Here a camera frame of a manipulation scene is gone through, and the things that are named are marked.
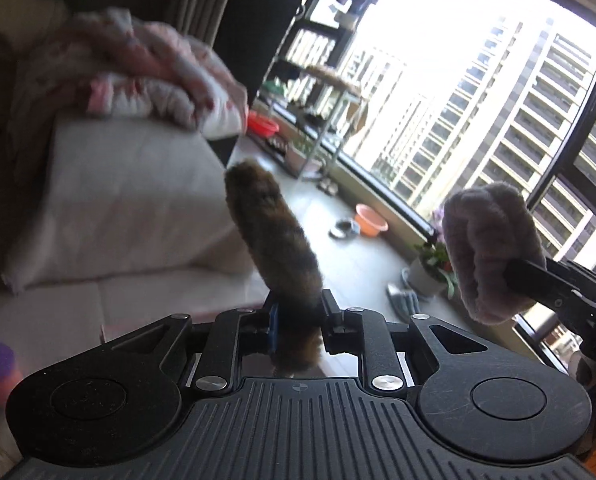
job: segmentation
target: furry tail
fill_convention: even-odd
[[[262,279],[279,298],[276,373],[290,376],[320,355],[322,276],[304,231],[268,171],[252,161],[225,175],[227,206]]]

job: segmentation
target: bright sky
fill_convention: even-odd
[[[428,93],[455,84],[498,16],[540,24],[552,17],[569,39],[596,50],[596,28],[549,0],[380,0],[360,23],[358,41],[404,60]]]

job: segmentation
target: silver screw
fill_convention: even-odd
[[[373,378],[371,384],[373,384],[374,388],[385,390],[387,392],[398,390],[404,385],[402,379],[395,375],[379,375],[378,377]]]
[[[217,392],[227,386],[227,381],[217,375],[207,375],[198,379],[195,386],[205,392]]]

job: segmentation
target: ribbed black surface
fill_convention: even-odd
[[[10,478],[575,480],[593,476],[569,457],[530,467],[470,461],[430,438],[404,402],[371,397],[355,380],[247,379],[236,394],[198,402],[170,440],[140,458],[86,469],[31,459]]]

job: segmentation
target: red plastic tub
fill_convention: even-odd
[[[268,137],[273,136],[280,130],[280,125],[275,121],[254,112],[254,110],[249,110],[247,128],[257,136],[268,139]]]

